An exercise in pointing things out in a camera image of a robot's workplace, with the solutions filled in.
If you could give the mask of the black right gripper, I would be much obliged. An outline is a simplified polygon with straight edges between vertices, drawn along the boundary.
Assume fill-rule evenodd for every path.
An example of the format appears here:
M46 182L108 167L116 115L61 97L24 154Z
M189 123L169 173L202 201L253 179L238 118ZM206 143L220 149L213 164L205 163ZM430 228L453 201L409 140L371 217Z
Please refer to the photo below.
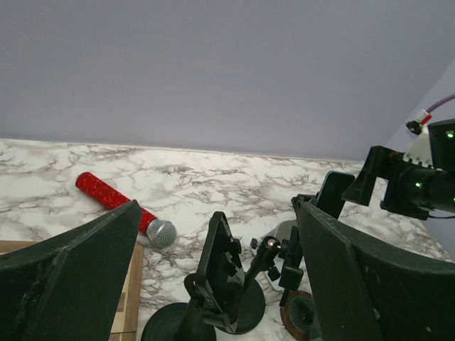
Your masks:
M404 153L393 161L380 207L388 212L427 220L434 210L454 212L454 120L428 124L435 169L403 161ZM386 178L395 152L373 146L361 171L343 192L342 199L368 206L376 178Z

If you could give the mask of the black round-base stand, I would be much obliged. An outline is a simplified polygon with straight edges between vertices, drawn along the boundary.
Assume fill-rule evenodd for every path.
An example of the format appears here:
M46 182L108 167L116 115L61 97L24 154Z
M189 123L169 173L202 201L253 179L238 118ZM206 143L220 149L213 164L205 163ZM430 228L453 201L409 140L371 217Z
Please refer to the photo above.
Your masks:
M203 322L204 297L197 292L196 275L184 279L188 303L172 303L157 310L147 321L141 340L216 341L215 328Z
M282 240L269 235L252 239L250 248L254 252L250 267L245 275L245 291L240 304L240 316L234 335L244 335L253 331L262 321L266 311L266 294L261 280L268 278L279 285L284 260L279 258Z

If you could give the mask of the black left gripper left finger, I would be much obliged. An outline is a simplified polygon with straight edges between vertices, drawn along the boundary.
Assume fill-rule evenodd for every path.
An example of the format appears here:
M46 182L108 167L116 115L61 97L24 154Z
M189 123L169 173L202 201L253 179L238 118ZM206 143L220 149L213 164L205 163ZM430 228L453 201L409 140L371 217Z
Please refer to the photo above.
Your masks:
M1 255L1 339L108 340L140 220L128 202Z

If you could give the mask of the blue-edged black phone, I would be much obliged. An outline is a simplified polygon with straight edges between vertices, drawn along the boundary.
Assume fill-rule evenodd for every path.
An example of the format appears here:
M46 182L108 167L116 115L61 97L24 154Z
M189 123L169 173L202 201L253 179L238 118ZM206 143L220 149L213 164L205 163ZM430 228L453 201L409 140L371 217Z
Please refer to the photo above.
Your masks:
M321 189L316 195L316 206L335 219L340 217L345 205L342 194L355 180L350 173L330 171L324 178Z

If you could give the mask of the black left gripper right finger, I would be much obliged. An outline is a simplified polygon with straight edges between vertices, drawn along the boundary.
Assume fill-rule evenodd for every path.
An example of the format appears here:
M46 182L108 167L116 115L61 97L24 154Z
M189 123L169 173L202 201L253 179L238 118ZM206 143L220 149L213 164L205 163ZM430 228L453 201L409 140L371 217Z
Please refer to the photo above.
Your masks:
M295 202L322 340L453 340L454 264Z

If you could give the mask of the black stand on wooden base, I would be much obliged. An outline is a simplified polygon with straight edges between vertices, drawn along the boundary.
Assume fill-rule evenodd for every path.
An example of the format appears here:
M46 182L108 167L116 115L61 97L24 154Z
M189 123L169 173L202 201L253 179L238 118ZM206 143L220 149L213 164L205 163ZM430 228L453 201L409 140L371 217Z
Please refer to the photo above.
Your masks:
M292 291L280 302L280 316L286 331L301 341L322 340L313 296L306 291Z

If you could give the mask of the wooden chessboard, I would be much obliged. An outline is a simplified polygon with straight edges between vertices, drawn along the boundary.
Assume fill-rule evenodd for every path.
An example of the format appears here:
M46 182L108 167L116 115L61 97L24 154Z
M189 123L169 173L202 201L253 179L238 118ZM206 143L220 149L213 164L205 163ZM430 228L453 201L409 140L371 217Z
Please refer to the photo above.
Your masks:
M109 340L135 340L139 317L144 247L136 243L125 277Z

